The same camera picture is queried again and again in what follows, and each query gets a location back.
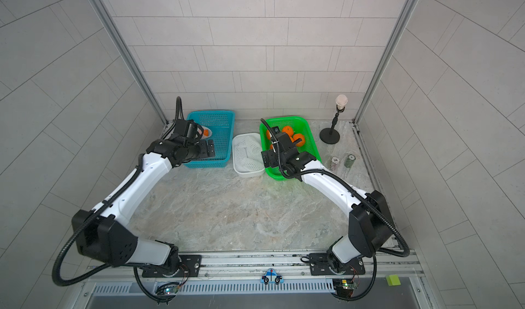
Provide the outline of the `netted orange front corner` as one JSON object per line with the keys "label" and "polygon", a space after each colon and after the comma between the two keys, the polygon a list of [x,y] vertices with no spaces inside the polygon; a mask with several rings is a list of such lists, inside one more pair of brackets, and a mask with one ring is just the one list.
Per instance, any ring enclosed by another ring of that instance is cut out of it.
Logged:
{"label": "netted orange front corner", "polygon": [[294,134],[292,140],[293,140],[293,144],[297,147],[302,147],[306,143],[305,136],[300,133]]}

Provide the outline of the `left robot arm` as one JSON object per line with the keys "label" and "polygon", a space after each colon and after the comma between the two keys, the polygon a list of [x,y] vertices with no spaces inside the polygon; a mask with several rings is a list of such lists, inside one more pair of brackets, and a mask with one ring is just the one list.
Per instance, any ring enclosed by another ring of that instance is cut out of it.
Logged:
{"label": "left robot arm", "polygon": [[[92,210],[79,210],[72,219],[73,234],[60,250],[52,269],[52,280],[66,287],[110,268],[145,267],[162,276],[179,271],[179,249],[171,243],[142,240],[128,228],[131,217],[153,187],[172,169],[196,159],[214,157],[213,142],[203,138],[205,129],[183,115],[181,97],[168,131],[139,155],[132,173]],[[79,254],[100,261],[101,266],[77,278],[61,275],[63,261],[72,246]]]}

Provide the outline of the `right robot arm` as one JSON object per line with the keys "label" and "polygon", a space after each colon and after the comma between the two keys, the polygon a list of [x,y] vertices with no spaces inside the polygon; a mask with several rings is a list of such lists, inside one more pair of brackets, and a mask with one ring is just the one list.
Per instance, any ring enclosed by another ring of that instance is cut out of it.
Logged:
{"label": "right robot arm", "polygon": [[385,197],[378,191],[367,193],[346,183],[326,169],[309,152],[300,152],[290,137],[266,120],[272,149],[261,152],[267,168],[277,168],[285,179],[306,183],[331,200],[349,218],[347,235],[327,251],[327,261],[336,273],[349,269],[354,259],[373,258],[378,252],[405,258],[410,247],[395,227]]}

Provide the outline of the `green plastic basket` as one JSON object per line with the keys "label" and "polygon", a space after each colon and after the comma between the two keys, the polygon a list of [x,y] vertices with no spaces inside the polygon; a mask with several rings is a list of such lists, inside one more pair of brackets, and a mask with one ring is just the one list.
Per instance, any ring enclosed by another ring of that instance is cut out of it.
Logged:
{"label": "green plastic basket", "polygon": [[[313,156],[316,157],[317,161],[321,162],[321,155],[319,154],[319,151],[317,149],[317,145],[315,143],[315,139],[313,137],[312,131],[310,129],[310,125],[307,120],[305,120],[303,117],[299,116],[286,116],[286,117],[275,117],[275,118],[269,118],[265,120],[270,127],[278,127],[280,131],[282,128],[289,126],[293,129],[295,134],[301,134],[305,138],[305,144],[301,147],[298,147],[299,152],[309,152]],[[268,129],[262,124],[260,124],[260,136],[261,136],[261,147],[262,151],[269,150],[270,145],[272,144],[269,137],[267,136]],[[267,175],[278,181],[285,180],[285,178],[281,175],[278,168],[266,168],[265,169]]]}

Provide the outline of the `white plastic tub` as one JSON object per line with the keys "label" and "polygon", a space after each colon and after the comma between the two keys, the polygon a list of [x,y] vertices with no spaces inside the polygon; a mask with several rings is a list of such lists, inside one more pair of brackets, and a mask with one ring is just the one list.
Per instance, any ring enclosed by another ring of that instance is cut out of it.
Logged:
{"label": "white plastic tub", "polygon": [[235,172],[241,178],[253,178],[265,173],[258,133],[237,135],[232,140],[232,157]]}

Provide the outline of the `teal plastic basket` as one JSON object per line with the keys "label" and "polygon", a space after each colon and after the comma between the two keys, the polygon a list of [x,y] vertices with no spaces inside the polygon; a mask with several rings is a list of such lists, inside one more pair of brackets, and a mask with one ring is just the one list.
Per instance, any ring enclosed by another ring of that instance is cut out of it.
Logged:
{"label": "teal plastic basket", "polygon": [[215,146],[215,156],[186,163],[188,168],[225,168],[231,157],[235,113],[225,110],[194,111],[188,116],[211,130],[210,140]]}

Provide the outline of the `black stand with bulb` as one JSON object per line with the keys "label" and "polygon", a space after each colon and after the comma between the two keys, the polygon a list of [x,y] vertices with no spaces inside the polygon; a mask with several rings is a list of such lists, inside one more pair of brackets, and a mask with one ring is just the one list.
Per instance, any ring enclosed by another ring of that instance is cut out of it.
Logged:
{"label": "black stand with bulb", "polygon": [[340,94],[336,97],[336,113],[332,120],[331,127],[324,128],[319,134],[322,142],[329,145],[334,145],[339,142],[340,134],[335,127],[339,121],[339,115],[345,111],[347,103],[348,98],[346,95]]}

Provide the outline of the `toy car sticker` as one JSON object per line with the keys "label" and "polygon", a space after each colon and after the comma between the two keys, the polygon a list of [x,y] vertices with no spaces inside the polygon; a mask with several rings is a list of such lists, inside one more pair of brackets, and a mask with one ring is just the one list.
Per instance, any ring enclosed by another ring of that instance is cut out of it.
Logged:
{"label": "toy car sticker", "polygon": [[268,284],[280,284],[282,282],[282,275],[278,274],[275,269],[268,269],[261,277],[261,283],[264,285]]}

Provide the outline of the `left circuit board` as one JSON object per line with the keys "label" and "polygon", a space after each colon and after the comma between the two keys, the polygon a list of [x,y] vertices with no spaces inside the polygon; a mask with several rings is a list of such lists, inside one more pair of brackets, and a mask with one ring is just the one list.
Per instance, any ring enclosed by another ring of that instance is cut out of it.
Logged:
{"label": "left circuit board", "polygon": [[179,282],[169,282],[157,287],[155,295],[159,297],[174,297],[180,290]]}

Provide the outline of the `circuit board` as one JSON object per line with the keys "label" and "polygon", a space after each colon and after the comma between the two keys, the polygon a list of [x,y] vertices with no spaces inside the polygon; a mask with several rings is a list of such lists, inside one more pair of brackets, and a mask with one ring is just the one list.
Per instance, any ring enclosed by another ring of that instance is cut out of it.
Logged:
{"label": "circuit board", "polygon": [[159,297],[174,297],[180,290],[179,282],[169,282],[157,287],[155,295]]}
{"label": "circuit board", "polygon": [[335,295],[340,298],[351,298],[358,286],[353,280],[345,279],[333,279],[332,284]]}

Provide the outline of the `right circuit board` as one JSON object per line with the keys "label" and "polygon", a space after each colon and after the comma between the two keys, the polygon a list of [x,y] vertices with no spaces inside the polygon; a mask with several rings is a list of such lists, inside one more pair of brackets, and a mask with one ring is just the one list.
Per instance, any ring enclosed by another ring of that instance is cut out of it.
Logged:
{"label": "right circuit board", "polygon": [[351,298],[358,286],[353,280],[345,279],[333,279],[332,284],[335,295],[340,298]]}

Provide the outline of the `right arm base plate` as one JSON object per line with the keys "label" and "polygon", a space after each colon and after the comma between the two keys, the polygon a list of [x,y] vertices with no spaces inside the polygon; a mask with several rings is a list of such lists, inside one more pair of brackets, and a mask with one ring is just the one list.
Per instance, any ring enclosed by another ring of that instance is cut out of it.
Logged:
{"label": "right arm base plate", "polygon": [[335,275],[365,275],[365,267],[361,258],[351,259],[342,263],[332,254],[310,253],[301,257],[301,261],[310,267],[312,276]]}

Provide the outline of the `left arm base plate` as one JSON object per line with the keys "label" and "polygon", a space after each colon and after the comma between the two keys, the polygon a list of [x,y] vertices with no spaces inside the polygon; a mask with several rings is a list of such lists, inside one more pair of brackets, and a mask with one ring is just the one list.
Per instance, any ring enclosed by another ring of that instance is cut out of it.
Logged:
{"label": "left arm base plate", "polygon": [[171,267],[146,266],[140,270],[143,278],[196,278],[201,264],[201,255],[179,254]]}

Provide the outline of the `aluminium front rail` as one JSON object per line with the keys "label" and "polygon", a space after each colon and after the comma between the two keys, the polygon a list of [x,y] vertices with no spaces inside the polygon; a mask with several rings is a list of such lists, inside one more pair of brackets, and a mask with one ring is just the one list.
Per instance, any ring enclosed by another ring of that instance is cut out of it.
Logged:
{"label": "aluminium front rail", "polygon": [[[139,277],[143,282],[167,281],[222,281],[222,280],[250,280],[261,283],[263,274],[273,269],[285,281],[309,278],[351,278],[355,280],[373,275],[373,259],[353,259],[344,273],[336,273],[326,261],[326,254],[314,250],[283,250],[260,252],[183,252],[179,255],[183,261],[180,272],[165,277],[160,273],[143,272],[138,269]],[[305,257],[315,257],[315,262]],[[399,277],[424,276],[421,263],[414,251],[405,258],[391,256],[384,253],[375,255],[377,261],[377,277],[390,275]],[[132,267],[109,268],[89,278],[89,282],[135,282]]]}

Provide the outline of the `aluminium corner post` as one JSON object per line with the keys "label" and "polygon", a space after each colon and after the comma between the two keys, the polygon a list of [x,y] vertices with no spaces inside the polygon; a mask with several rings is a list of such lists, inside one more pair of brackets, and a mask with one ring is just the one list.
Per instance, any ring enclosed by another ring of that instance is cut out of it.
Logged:
{"label": "aluminium corner post", "polygon": [[373,94],[381,80],[381,77],[386,70],[388,63],[393,56],[393,53],[395,51],[395,48],[397,44],[399,43],[401,36],[403,35],[404,30],[407,27],[407,24],[410,20],[411,14],[413,10],[415,9],[417,5],[418,0],[406,0],[405,4],[403,5],[403,8],[401,10],[400,16],[396,21],[395,27],[392,30],[392,33],[388,39],[387,45],[385,47],[384,53],[381,56],[380,62],[378,63],[378,66],[373,74],[373,77],[370,81],[370,84],[366,90],[364,99],[362,101],[362,104],[360,105],[358,112],[354,118],[354,125],[358,125],[362,118],[364,117],[364,113],[369,106],[369,103],[373,97]]}
{"label": "aluminium corner post", "polygon": [[107,10],[103,1],[102,0],[88,0],[88,1],[90,2],[92,8],[97,14],[102,25],[105,27],[109,35],[109,38],[112,40],[113,44],[119,51],[120,56],[122,57],[124,61],[124,64],[129,69],[129,72],[131,72],[131,75],[136,81],[136,83],[138,84],[139,88],[142,90],[143,94],[148,99],[148,101],[152,105],[154,111],[159,116],[163,124],[167,125],[168,124],[167,117],[165,116],[164,112],[162,111],[162,108],[160,107],[156,98],[154,97],[153,92],[151,91],[151,88],[146,82],[144,75],[140,71],[136,60],[131,54],[131,51],[129,50],[128,46],[125,44],[122,35],[120,34],[115,22],[110,16],[109,11]]}

